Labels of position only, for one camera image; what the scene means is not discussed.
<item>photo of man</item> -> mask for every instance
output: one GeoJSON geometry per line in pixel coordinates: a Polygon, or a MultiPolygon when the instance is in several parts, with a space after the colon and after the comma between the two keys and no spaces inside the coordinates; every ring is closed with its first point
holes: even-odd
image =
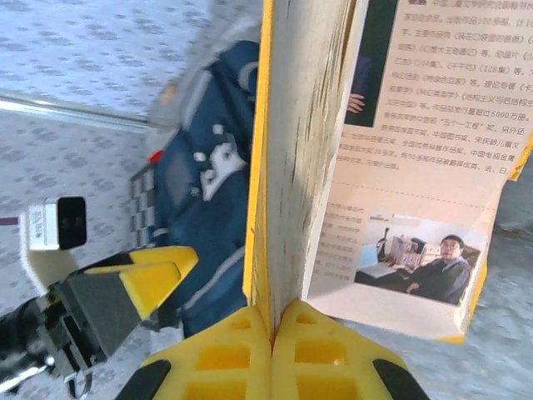
{"type": "Polygon", "coordinates": [[[462,257],[465,243],[456,235],[441,241],[441,256],[419,266],[410,276],[406,292],[450,304],[458,304],[468,285],[471,266],[462,257]]]}
{"type": "Polygon", "coordinates": [[[398,0],[370,0],[345,123],[373,127],[398,0]]]}
{"type": "Polygon", "coordinates": [[[361,240],[354,283],[457,306],[475,274],[483,231],[374,212],[361,240]]]}

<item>book page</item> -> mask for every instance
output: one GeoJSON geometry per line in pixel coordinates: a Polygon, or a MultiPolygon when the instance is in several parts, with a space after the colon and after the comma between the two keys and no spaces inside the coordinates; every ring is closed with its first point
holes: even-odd
{"type": "Polygon", "coordinates": [[[531,27],[533,2],[370,0],[311,305],[427,338],[461,331],[531,135],[531,27]]]}

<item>dark jacket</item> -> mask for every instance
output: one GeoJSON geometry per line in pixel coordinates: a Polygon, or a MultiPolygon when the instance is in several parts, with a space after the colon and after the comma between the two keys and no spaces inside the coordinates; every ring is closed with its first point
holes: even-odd
{"type": "Polygon", "coordinates": [[[351,94],[361,94],[365,96],[368,94],[370,85],[370,78],[372,73],[372,59],[370,57],[359,54],[356,63],[356,71],[353,74],[353,82],[351,83],[351,94]]]}
{"type": "Polygon", "coordinates": [[[463,257],[451,264],[437,258],[412,273],[410,283],[418,283],[420,287],[411,294],[457,305],[470,275],[471,266],[463,257]]]}

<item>yellow gripper jaw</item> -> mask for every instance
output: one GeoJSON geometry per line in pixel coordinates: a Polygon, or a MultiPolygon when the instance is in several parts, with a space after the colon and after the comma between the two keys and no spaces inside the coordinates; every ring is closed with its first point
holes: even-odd
{"type": "Polygon", "coordinates": [[[395,353],[305,302],[273,352],[249,306],[146,360],[116,400],[428,400],[395,353]]]}

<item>camera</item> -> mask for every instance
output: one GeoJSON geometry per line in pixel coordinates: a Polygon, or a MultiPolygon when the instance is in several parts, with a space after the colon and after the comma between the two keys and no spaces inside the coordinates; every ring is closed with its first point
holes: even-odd
{"type": "Polygon", "coordinates": [[[69,250],[87,241],[87,210],[83,197],[47,198],[27,210],[30,251],[69,250]]]}

